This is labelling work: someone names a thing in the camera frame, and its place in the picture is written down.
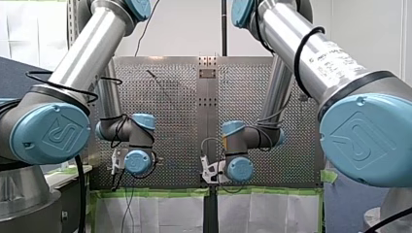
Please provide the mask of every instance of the robotic arm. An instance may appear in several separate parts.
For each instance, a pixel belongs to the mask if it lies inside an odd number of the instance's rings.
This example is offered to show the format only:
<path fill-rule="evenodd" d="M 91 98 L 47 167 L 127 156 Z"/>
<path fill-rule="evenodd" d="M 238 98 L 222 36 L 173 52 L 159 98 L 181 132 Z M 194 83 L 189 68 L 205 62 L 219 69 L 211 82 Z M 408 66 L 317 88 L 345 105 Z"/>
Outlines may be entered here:
<path fill-rule="evenodd" d="M 1 112 L 0 156 L 8 163 L 61 163 L 85 147 L 90 134 L 85 93 L 94 90 L 121 38 L 130 35 L 151 13 L 148 1 L 134 0 L 95 0 L 90 10 L 92 17 L 46 84 L 32 86 L 17 106 Z M 111 62 L 108 75 L 113 69 Z M 136 146 L 135 153 L 152 154 L 155 118 L 135 115 L 133 120 L 125 120 L 118 132 L 116 125 L 122 114 L 117 87 L 110 81 L 99 85 L 105 113 L 96 130 L 99 135 L 112 140 L 116 134 L 116 140 Z"/>
<path fill-rule="evenodd" d="M 271 47 L 282 59 L 279 67 L 293 71 L 300 88 L 319 104 L 321 145 L 337 169 L 360 183 L 411 186 L 412 88 L 391 72 L 359 65 L 309 22 L 307 9 L 308 1 L 235 0 L 232 21 Z M 278 78 L 266 103 L 288 95 L 290 76 Z M 223 133 L 227 152 L 241 155 L 256 145 L 242 122 L 225 123 Z"/>

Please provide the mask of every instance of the silver robot arm segment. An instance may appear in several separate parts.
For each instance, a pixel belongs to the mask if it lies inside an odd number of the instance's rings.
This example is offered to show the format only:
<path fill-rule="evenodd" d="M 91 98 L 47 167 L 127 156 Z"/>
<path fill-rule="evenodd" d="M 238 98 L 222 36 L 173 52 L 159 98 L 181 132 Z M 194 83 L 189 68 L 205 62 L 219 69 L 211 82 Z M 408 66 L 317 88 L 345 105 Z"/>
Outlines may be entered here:
<path fill-rule="evenodd" d="M 90 9 L 92 17 L 47 84 L 32 86 L 17 106 L 2 108 L 2 161 L 61 163 L 85 147 L 89 109 L 81 92 L 93 91 L 121 38 L 151 12 L 148 1 L 95 0 Z"/>
<path fill-rule="evenodd" d="M 307 9 L 309 1 L 296 2 L 235 0 L 232 21 L 255 37 L 260 31 L 300 88 L 320 105 L 321 145 L 336 168 L 360 183 L 412 186 L 407 140 L 412 137 L 412 88 L 391 72 L 358 64 L 296 11 Z"/>

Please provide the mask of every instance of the green tape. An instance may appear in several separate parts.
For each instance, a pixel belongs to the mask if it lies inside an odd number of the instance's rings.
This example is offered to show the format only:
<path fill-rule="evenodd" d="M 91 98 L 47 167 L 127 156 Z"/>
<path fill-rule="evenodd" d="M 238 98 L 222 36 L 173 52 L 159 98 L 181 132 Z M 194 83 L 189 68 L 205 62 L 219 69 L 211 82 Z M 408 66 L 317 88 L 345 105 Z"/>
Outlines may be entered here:
<path fill-rule="evenodd" d="M 323 232 L 324 228 L 324 191 L 319 193 L 319 222 L 318 222 L 318 232 Z"/>
<path fill-rule="evenodd" d="M 98 199 L 103 198 L 122 198 L 131 196 L 135 197 L 161 197 L 161 198 L 179 198 L 179 197 L 204 197 L 209 195 L 208 188 L 188 188 L 188 189 L 150 189 L 150 188 L 120 188 L 116 192 L 110 190 L 96 190 L 91 193 Z"/>
<path fill-rule="evenodd" d="M 91 233 L 94 233 L 96 230 L 96 204 L 97 204 L 97 195 L 96 193 L 90 193 L 90 224 L 91 224 Z"/>
<path fill-rule="evenodd" d="M 337 179 L 337 173 L 331 170 L 322 170 L 321 171 L 321 181 L 323 183 L 334 183 Z"/>
<path fill-rule="evenodd" d="M 226 187 L 228 191 L 236 191 L 239 187 Z M 281 188 L 281 187 L 265 187 L 265 186 L 246 186 L 241 191 L 235 194 L 274 194 L 274 195 L 299 195 L 299 196 L 318 196 L 323 193 L 321 188 Z M 234 195 L 222 189 L 218 191 L 219 195 Z"/>

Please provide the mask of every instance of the cable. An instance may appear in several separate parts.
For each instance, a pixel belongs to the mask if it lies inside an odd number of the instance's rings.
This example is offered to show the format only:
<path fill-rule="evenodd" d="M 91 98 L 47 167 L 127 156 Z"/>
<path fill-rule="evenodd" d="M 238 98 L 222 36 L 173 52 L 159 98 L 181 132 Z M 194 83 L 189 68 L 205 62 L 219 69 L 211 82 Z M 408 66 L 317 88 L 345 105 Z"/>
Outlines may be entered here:
<path fill-rule="evenodd" d="M 115 81 L 117 85 L 123 84 L 123 81 L 120 79 L 109 78 L 109 77 L 100 77 L 100 80 Z"/>
<path fill-rule="evenodd" d="M 376 233 L 376 230 L 378 230 L 379 228 L 382 228 L 383 226 L 396 221 L 398 219 L 400 219 L 401 217 L 404 216 L 408 216 L 412 214 L 412 207 L 409 209 L 406 209 L 404 211 L 401 211 L 393 216 L 389 216 L 388 218 L 378 222 L 377 224 L 375 224 L 374 226 L 370 227 L 369 229 L 367 229 L 364 233 Z"/>
<path fill-rule="evenodd" d="M 140 43 L 142 42 L 142 39 L 143 39 L 143 37 L 144 37 L 145 34 L 146 34 L 146 30 L 148 29 L 148 26 L 149 26 L 149 23 L 151 22 L 152 16 L 153 16 L 154 13 L 155 13 L 155 8 L 157 7 L 157 4 L 158 4 L 159 2 L 160 2 L 160 0 L 157 0 L 157 2 L 154 3 L 154 9 L 152 10 L 152 13 L 151 13 L 151 15 L 150 15 L 149 18 L 148 18 L 148 22 L 147 22 L 146 25 L 145 25 L 145 29 L 143 30 L 142 36 L 139 38 L 139 42 L 137 43 L 136 52 L 134 52 L 134 56 L 137 56 L 137 52 L 139 52 Z"/>
<path fill-rule="evenodd" d="M 86 179 L 85 172 L 83 170 L 82 159 L 79 155 L 75 157 L 76 166 L 79 174 L 79 183 L 80 183 L 80 219 L 79 219 L 79 233 L 85 232 L 86 225 Z"/>
<path fill-rule="evenodd" d="M 230 194 L 239 193 L 239 192 L 245 187 L 245 185 L 244 185 L 243 183 L 242 183 L 242 185 L 240 186 L 239 189 L 234 190 L 234 191 L 229 191 L 228 189 L 226 189 L 226 188 L 222 185 L 221 179 L 219 179 L 219 175 L 220 175 L 220 173 L 219 173 L 219 166 L 221 165 L 221 161 L 223 160 L 223 157 L 224 157 L 224 149 L 223 149 L 222 152 L 221 152 L 221 157 L 218 159 L 218 176 L 217 176 L 218 185 L 219 185 L 219 187 L 220 187 L 221 189 L 223 189 L 223 191 L 225 191 L 225 192 L 227 192 L 227 193 L 230 193 Z"/>
<path fill-rule="evenodd" d="M 260 43 L 263 45 L 263 47 L 268 50 L 270 53 L 274 54 L 275 51 L 267 45 L 267 43 L 263 40 L 263 37 L 261 36 L 260 33 L 260 25 L 259 25 L 259 14 L 258 14 L 258 0 L 255 1 L 255 24 L 257 28 L 257 36 L 260 41 Z"/>
<path fill-rule="evenodd" d="M 7 101 L 0 105 L 0 117 L 10 109 L 16 107 L 20 103 L 21 99 Z"/>
<path fill-rule="evenodd" d="M 127 208 L 126 208 L 126 211 L 124 212 L 123 219 L 121 221 L 121 233 L 123 233 L 124 221 L 126 219 L 127 212 L 129 212 L 129 214 L 130 214 L 130 218 L 131 218 L 131 222 L 132 222 L 132 232 L 134 232 L 134 217 L 133 217 L 133 214 L 130 211 L 130 205 L 131 205 L 131 201 L 132 201 L 133 195 L 134 195 L 134 184 L 131 188 L 131 195 L 130 195 L 130 200 L 129 201 L 127 201 L 127 189 L 126 188 L 124 188 L 124 195 L 126 197 Z"/>
<path fill-rule="evenodd" d="M 65 85 L 62 85 L 62 84 L 57 84 L 57 83 L 52 83 L 52 82 L 49 82 L 49 81 L 44 81 L 44 80 L 40 79 L 39 77 L 35 76 L 35 75 L 51 75 L 51 74 L 52 74 L 51 71 L 27 71 L 25 73 L 27 78 L 32 79 L 34 81 L 44 83 L 44 84 L 50 85 L 50 86 L 55 87 L 55 88 L 66 89 L 66 90 L 74 91 L 74 92 L 77 92 L 77 93 L 81 93 L 81 94 L 93 97 L 92 99 L 89 99 L 87 101 L 88 103 L 92 103 L 92 102 L 96 101 L 99 98 L 99 96 L 97 94 L 93 93 L 93 92 L 89 92 L 89 91 L 85 91 L 85 90 L 79 90 L 79 89 L 72 88 L 70 86 L 65 86 Z"/>
<path fill-rule="evenodd" d="M 303 48 L 305 47 L 306 43 L 309 41 L 310 37 L 317 34 L 317 33 L 324 33 L 325 34 L 325 29 L 321 26 L 315 27 L 307 35 L 305 35 L 302 38 L 302 40 L 300 41 L 299 46 L 297 47 L 296 54 L 294 56 L 294 62 L 293 62 L 293 72 L 294 72 L 294 76 L 296 77 L 297 84 L 299 85 L 300 89 L 308 97 L 312 97 L 312 96 L 309 94 L 308 90 L 303 85 L 303 82 L 300 78 L 300 73 L 299 73 L 300 56 L 302 55 Z"/>
<path fill-rule="evenodd" d="M 241 186 L 239 189 L 235 190 L 235 191 L 229 191 L 229 190 L 227 190 L 227 189 L 222 185 L 221 180 L 219 179 L 219 175 L 221 175 L 221 173 L 219 172 L 219 168 L 220 168 L 220 165 L 221 165 L 221 161 L 224 160 L 224 152 L 225 152 L 222 141 L 219 140 L 218 138 L 213 138 L 213 137 L 203 139 L 202 143 L 200 144 L 200 151 L 201 151 L 202 156 L 207 156 L 207 154 L 204 154 L 204 153 L 203 153 L 203 146 L 204 146 L 204 144 L 205 144 L 207 141 L 209 141 L 209 140 L 216 141 L 216 142 L 218 142 L 218 143 L 222 146 L 221 156 L 218 157 L 218 174 L 217 174 L 217 181 L 218 181 L 219 187 L 220 187 L 221 189 L 223 189 L 225 192 L 230 193 L 230 194 L 239 193 L 239 192 L 245 187 L 244 184 L 242 184 L 242 186 Z"/>
<path fill-rule="evenodd" d="M 302 6 L 302 3 L 300 0 L 296 0 L 296 11 L 300 13 L 300 7 Z"/>
<path fill-rule="evenodd" d="M 128 116 L 126 114 L 121 115 L 122 120 L 118 121 L 118 123 L 116 124 L 116 129 L 115 129 L 115 136 L 113 136 L 113 139 L 110 141 L 110 148 L 114 149 L 116 147 L 118 147 L 121 144 L 121 139 L 119 137 L 119 133 L 120 131 L 123 129 L 124 124 L 127 122 L 128 120 Z"/>
<path fill-rule="evenodd" d="M 255 129 L 255 130 L 257 131 L 257 133 L 258 133 L 258 135 L 259 135 L 259 142 L 258 142 L 257 148 L 258 148 L 260 151 L 269 152 L 269 151 L 272 150 L 272 148 L 274 147 L 274 145 L 273 145 L 272 139 L 269 137 L 269 135 L 268 135 L 266 132 L 264 132 L 263 130 L 261 130 L 261 129 L 259 129 L 258 127 L 253 126 L 253 125 L 247 125 L 246 127 L 248 127 L 248 128 L 253 128 L 253 129 Z M 264 137 L 267 139 L 267 141 L 269 141 L 269 143 L 270 143 L 270 148 L 268 148 L 267 150 L 264 150 L 263 148 L 260 147 L 260 146 L 261 146 L 261 136 L 260 136 L 260 134 L 263 134 Z"/>
<path fill-rule="evenodd" d="M 288 100 L 286 101 L 286 103 L 284 104 L 284 106 L 282 106 L 282 108 L 276 112 L 275 114 L 262 118 L 262 119 L 258 119 L 257 120 L 257 125 L 262 126 L 264 128 L 268 128 L 268 129 L 279 129 L 280 128 L 280 124 L 283 122 L 282 120 L 277 121 L 277 122 L 265 122 L 267 120 L 270 120 L 273 117 L 277 117 L 278 115 L 280 115 L 285 109 L 286 107 L 289 105 L 289 102 L 291 101 L 292 95 L 289 95 Z"/>
<path fill-rule="evenodd" d="M 116 185 L 115 185 L 116 174 L 113 175 L 113 179 L 112 179 L 112 186 L 113 186 L 113 187 L 112 187 L 112 191 L 117 191 L 117 190 L 119 189 L 121 179 L 123 178 L 123 175 L 124 175 L 124 171 L 125 171 L 125 169 L 122 169 L 122 170 L 121 170 L 121 173 L 120 173 L 120 176 L 119 176 L 119 179 L 118 179 L 118 182 L 116 183 Z"/>
<path fill-rule="evenodd" d="M 123 129 L 124 124 L 128 121 L 131 120 L 131 122 L 133 122 L 135 125 L 137 125 L 140 129 L 142 129 L 151 139 L 152 142 L 155 142 L 155 137 L 148 131 L 146 130 L 144 127 L 140 126 L 140 124 L 138 124 L 136 121 L 134 121 L 130 116 L 126 115 L 126 114 L 122 114 L 121 117 L 123 117 L 123 120 L 118 121 L 118 124 L 116 125 L 116 130 L 115 130 L 115 136 L 113 137 L 113 139 L 110 141 L 110 148 L 114 149 L 116 147 L 118 147 L 121 144 L 121 140 L 119 137 L 119 133 L 120 131 Z"/>

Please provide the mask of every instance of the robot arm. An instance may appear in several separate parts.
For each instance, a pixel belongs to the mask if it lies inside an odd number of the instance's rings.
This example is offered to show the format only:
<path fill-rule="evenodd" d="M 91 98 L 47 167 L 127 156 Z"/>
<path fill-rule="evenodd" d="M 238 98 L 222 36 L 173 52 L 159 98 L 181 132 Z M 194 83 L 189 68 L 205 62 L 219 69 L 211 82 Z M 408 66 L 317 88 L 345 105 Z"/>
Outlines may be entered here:
<path fill-rule="evenodd" d="M 87 96 L 80 91 L 94 89 L 121 38 L 130 35 L 136 23 L 146 20 L 151 12 L 149 1 L 133 0 L 95 0 L 90 9 L 92 17 L 48 84 L 32 86 L 17 106 L 0 111 L 0 157 L 3 160 L 31 165 L 61 163 L 85 147 L 90 133 L 89 109 Z M 102 86 L 103 100 L 115 101 L 119 93 L 111 92 L 108 82 Z M 121 113 L 119 97 L 106 104 L 105 113 Z M 140 126 L 142 122 L 150 124 L 145 116 L 133 119 L 135 123 L 128 123 L 119 133 L 120 139 L 136 146 L 150 145 L 153 141 L 149 142 L 148 138 L 153 138 L 155 120 L 151 117 L 152 128 L 145 128 Z M 114 127 L 106 122 L 104 125 L 108 126 L 102 127 L 102 135 L 110 138 Z M 144 139 L 139 138 L 142 134 L 146 135 Z"/>
<path fill-rule="evenodd" d="M 201 157 L 202 177 L 206 183 L 243 183 L 252 178 L 254 167 L 247 157 L 248 150 L 270 150 L 283 143 L 285 136 L 280 124 L 291 96 L 291 88 L 292 72 L 282 59 L 275 57 L 266 98 L 257 123 L 246 125 L 242 120 L 224 123 L 224 159 L 209 165 L 207 156 Z"/>
<path fill-rule="evenodd" d="M 296 2 L 264 0 L 254 11 L 256 1 L 235 0 L 232 21 L 261 37 L 319 104 L 321 145 L 336 168 L 360 183 L 411 186 L 412 88 L 359 65 L 296 11 L 309 2 Z"/>
<path fill-rule="evenodd" d="M 113 148 L 115 141 L 128 142 L 130 150 L 126 154 L 122 151 L 115 158 L 119 160 L 119 168 L 141 176 L 154 167 L 157 160 L 152 150 L 155 142 L 155 117 L 147 114 L 128 117 L 122 113 L 118 83 L 114 81 L 116 73 L 113 60 L 105 70 L 105 77 L 110 79 L 101 79 L 98 83 L 103 116 L 96 125 L 96 135 L 101 140 L 112 142 Z"/>

